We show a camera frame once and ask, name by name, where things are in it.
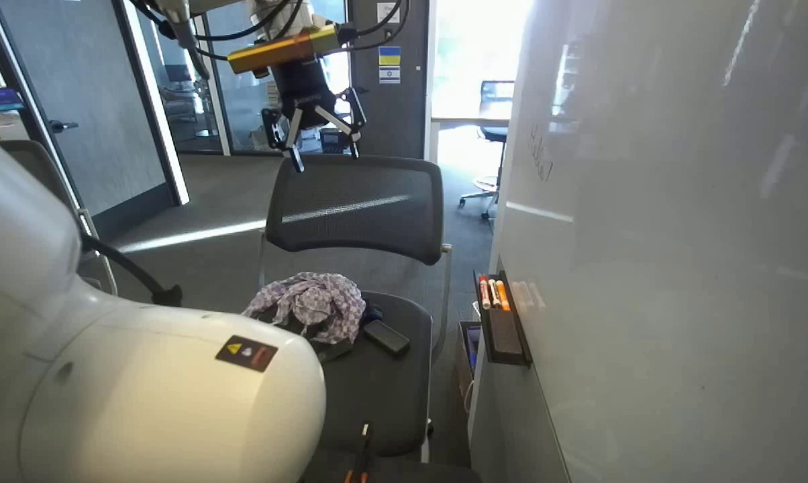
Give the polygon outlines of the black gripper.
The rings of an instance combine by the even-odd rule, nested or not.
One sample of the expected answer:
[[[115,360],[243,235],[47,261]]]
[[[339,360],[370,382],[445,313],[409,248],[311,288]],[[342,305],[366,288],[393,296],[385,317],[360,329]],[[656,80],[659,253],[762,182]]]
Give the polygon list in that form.
[[[295,172],[304,172],[299,148],[302,125],[325,125],[321,111],[335,108],[335,95],[327,88],[325,66],[321,58],[288,62],[274,66],[274,84],[280,104],[268,111],[272,125],[282,130],[282,154],[292,160]],[[339,101],[350,108],[346,116],[335,116],[335,125],[346,139],[346,154],[360,155],[364,130],[368,116],[358,88],[345,88]]]

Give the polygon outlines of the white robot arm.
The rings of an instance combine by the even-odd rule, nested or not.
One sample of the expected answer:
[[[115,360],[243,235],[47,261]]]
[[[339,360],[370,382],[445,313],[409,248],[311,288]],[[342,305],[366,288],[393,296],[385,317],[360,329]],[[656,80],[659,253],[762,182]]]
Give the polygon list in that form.
[[[327,413],[307,337],[79,273],[75,215],[0,144],[0,483],[299,483]]]

